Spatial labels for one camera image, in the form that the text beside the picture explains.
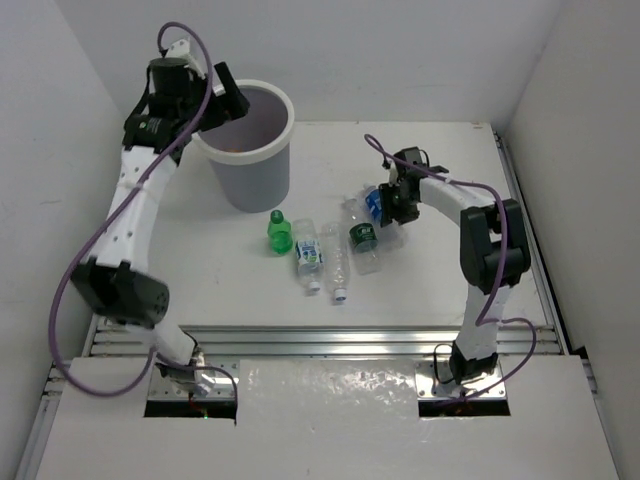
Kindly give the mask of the clear bottle dark green label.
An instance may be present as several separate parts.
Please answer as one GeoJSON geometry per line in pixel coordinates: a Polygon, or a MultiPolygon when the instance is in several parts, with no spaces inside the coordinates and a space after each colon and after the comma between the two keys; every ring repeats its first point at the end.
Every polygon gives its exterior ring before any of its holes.
{"type": "Polygon", "coordinates": [[[342,204],[346,231],[357,272],[369,275],[381,270],[378,238],[368,214],[355,197],[346,197],[342,204]]]}

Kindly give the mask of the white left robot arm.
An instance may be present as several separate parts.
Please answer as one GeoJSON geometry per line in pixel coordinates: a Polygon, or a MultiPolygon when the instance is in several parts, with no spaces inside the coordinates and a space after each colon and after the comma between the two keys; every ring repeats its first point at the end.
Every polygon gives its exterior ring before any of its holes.
{"type": "Polygon", "coordinates": [[[106,224],[70,275],[94,314],[142,334],[160,373],[197,395],[211,391],[217,370],[206,365],[191,335],[166,321],[169,288],[149,275],[148,256],[160,200],[192,134],[249,112],[227,64],[213,69],[219,91],[191,60],[166,56],[149,63],[144,91],[124,124],[120,176],[106,224]]]}

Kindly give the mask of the clear bottle dark blue label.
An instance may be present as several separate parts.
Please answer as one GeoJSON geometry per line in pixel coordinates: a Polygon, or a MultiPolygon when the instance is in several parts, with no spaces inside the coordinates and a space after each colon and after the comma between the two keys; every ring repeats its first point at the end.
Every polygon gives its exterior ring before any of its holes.
{"type": "Polygon", "coordinates": [[[397,223],[390,223],[385,227],[381,226],[382,204],[378,187],[365,183],[361,191],[361,197],[374,226],[379,248],[387,252],[402,248],[407,239],[407,234],[403,227],[397,223]]]}

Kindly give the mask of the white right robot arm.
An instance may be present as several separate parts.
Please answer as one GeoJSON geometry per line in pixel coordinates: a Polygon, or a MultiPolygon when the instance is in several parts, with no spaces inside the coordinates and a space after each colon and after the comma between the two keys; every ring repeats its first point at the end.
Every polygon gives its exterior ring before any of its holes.
{"type": "Polygon", "coordinates": [[[421,205],[459,228],[459,263],[468,293],[463,323],[452,344],[449,368],[461,384],[497,365],[497,333],[511,290],[530,269],[521,205],[492,187],[454,180],[432,167],[416,147],[383,154],[389,180],[378,187],[383,227],[419,218],[421,205]]]}

